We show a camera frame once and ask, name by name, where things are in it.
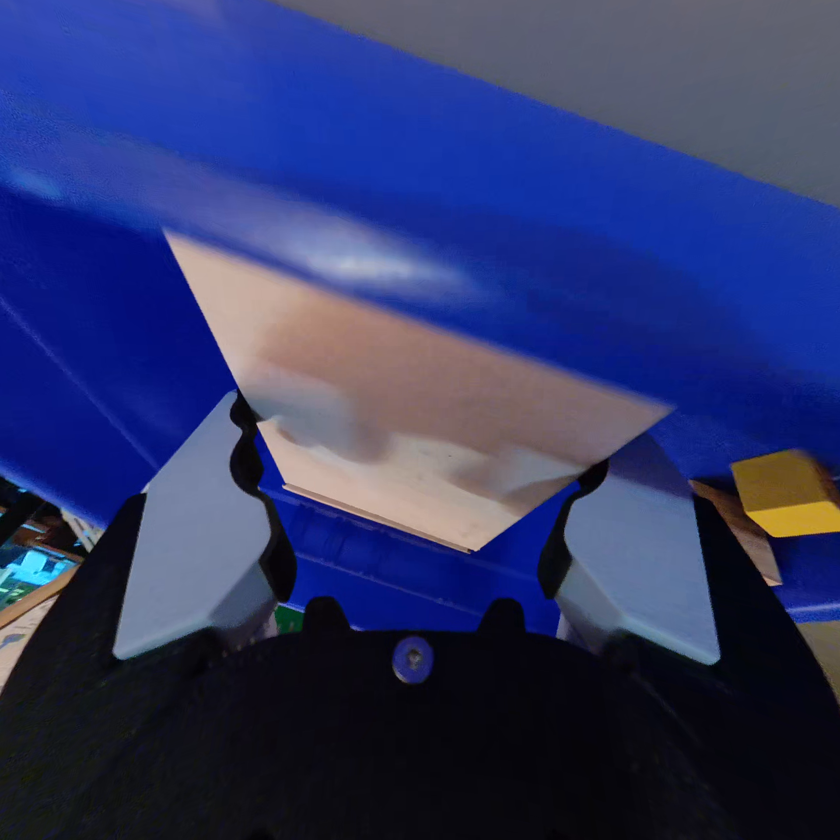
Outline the blue plastic bin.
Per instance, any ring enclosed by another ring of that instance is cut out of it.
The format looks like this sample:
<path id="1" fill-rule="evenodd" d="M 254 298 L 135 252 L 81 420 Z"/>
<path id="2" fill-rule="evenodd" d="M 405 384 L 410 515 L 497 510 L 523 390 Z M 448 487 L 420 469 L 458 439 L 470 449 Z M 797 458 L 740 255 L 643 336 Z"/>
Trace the blue plastic bin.
<path id="1" fill-rule="evenodd" d="M 107 526 L 229 387 L 162 232 L 838 477 L 838 208 L 275 2 L 2 2 L 2 472 Z"/>

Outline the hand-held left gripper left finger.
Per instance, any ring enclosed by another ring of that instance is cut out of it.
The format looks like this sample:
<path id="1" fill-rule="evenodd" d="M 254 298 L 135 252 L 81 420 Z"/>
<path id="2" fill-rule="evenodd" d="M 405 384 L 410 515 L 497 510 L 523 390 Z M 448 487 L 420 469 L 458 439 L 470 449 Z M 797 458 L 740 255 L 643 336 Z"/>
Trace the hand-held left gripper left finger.
<path id="1" fill-rule="evenodd" d="M 208 632 L 250 644 L 288 602 L 297 557 L 260 488 L 256 415 L 226 394 L 144 491 L 112 652 L 126 661 Z"/>

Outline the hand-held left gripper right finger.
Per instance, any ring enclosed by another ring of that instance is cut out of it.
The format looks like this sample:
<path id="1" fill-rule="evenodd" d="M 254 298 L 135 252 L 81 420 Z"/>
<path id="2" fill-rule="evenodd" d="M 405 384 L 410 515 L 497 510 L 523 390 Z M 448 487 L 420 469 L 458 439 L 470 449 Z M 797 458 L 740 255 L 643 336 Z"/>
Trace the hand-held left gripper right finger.
<path id="1" fill-rule="evenodd" d="M 694 498 L 650 434 L 577 479 L 538 580 L 565 642 L 600 654 L 632 635 L 702 665 L 721 656 Z"/>

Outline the yellow cube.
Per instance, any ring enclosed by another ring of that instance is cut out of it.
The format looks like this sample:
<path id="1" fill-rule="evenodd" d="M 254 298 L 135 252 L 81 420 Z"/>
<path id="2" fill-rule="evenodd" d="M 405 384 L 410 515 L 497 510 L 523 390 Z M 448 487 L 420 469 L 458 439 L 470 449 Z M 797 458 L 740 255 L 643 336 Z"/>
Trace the yellow cube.
<path id="1" fill-rule="evenodd" d="M 730 465 L 746 515 L 782 539 L 839 532 L 839 491 L 830 472 L 800 449 Z"/>

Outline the white cardboard mailer box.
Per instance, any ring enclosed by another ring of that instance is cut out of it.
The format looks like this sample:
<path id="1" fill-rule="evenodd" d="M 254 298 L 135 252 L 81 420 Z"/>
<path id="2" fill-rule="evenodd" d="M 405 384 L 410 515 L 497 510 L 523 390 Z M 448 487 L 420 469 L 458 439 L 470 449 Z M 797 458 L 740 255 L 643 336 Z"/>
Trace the white cardboard mailer box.
<path id="1" fill-rule="evenodd" d="M 483 548 L 673 411 L 164 236 L 286 489 Z"/>

